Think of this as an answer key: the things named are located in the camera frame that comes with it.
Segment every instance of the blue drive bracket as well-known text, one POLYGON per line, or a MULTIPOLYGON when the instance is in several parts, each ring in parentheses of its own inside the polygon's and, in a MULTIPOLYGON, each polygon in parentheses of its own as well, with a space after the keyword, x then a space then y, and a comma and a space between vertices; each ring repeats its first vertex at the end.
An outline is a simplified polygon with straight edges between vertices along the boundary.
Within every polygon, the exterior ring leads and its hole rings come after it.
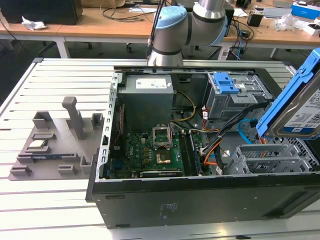
POLYGON ((261 137, 265 137, 265 133, 268 131, 269 126, 276 120, 275 117, 281 113, 284 106, 289 103, 292 95, 300 89, 302 84, 307 84, 314 76, 313 69, 320 63, 320 48, 314 49, 307 57, 305 62, 296 71, 291 81, 287 84, 284 90, 272 103, 271 107, 262 116, 256 125, 258 134, 261 137))
POLYGON ((213 81, 219 87, 221 94, 237 94, 239 89, 234 85, 234 81, 226 72, 215 72, 213 75, 213 81))

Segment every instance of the power supply label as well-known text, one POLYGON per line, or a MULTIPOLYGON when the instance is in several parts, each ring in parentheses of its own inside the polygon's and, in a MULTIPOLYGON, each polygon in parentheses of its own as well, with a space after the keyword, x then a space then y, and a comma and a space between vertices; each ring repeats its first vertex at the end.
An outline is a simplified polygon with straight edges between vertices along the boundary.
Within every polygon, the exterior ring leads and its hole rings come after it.
POLYGON ((320 89, 318 89, 284 125, 286 132, 309 133, 320 125, 320 89))
POLYGON ((165 78, 138 78, 135 81, 135 88, 136 89, 166 89, 167 82, 165 78))

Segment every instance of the white label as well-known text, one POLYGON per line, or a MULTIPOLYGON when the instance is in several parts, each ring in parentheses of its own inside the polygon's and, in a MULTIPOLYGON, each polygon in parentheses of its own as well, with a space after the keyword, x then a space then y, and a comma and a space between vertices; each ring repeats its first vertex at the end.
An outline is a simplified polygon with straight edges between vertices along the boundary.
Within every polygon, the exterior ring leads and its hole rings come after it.
POLYGON ((136 89, 166 89, 165 78, 138 78, 135 81, 136 89))
POLYGON ((300 132, 302 128, 315 129, 320 125, 320 90, 318 89, 284 125, 300 132))
POLYGON ((234 85, 237 89, 245 89, 246 87, 245 87, 245 85, 244 84, 235 84, 234 85))
POLYGON ((33 156, 32 158, 33 159, 46 159, 45 156, 33 156))
POLYGON ((217 174, 222 175, 222 170, 221 170, 220 167, 216 166, 215 171, 216 171, 217 174))
POLYGON ((229 150, 224 151, 221 157, 230 157, 230 151, 229 150))
POLYGON ((202 113, 202 115, 203 115, 203 119, 208 120, 208 112, 207 111, 204 111, 202 113))

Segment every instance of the blue box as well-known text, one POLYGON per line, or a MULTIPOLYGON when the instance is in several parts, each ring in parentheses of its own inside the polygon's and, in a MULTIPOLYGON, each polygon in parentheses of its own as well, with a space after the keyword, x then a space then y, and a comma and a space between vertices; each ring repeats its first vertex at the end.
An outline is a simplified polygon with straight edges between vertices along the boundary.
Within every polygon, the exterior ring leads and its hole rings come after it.
POLYGON ((307 18, 307 19, 316 19, 320 15, 320 7, 318 6, 303 6, 294 2, 292 5, 292 15, 307 18))

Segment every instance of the table leg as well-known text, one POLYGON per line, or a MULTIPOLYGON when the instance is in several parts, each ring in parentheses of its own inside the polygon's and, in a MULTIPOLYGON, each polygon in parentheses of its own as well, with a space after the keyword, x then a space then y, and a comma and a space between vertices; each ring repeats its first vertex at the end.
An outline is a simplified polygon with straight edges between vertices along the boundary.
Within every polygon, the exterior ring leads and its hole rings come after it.
POLYGON ((270 54, 270 58, 275 59, 276 58, 275 55, 278 54, 278 51, 279 51, 279 48, 274 48, 270 54))
POLYGON ((98 46, 98 54, 103 54, 103 48, 102 48, 102 42, 97 42, 97 46, 98 46))
POLYGON ((225 42, 222 43, 220 52, 219 52, 219 56, 218 56, 218 60, 219 61, 226 61, 229 55, 229 50, 232 47, 232 42, 225 42))
POLYGON ((194 51, 195 51, 195 46, 190 45, 189 46, 189 56, 192 57, 194 55, 194 51))
POLYGON ((56 45, 58 47, 60 58, 62 59, 69 59, 70 58, 70 52, 67 46, 67 43, 64 39, 58 39, 55 41, 56 45))

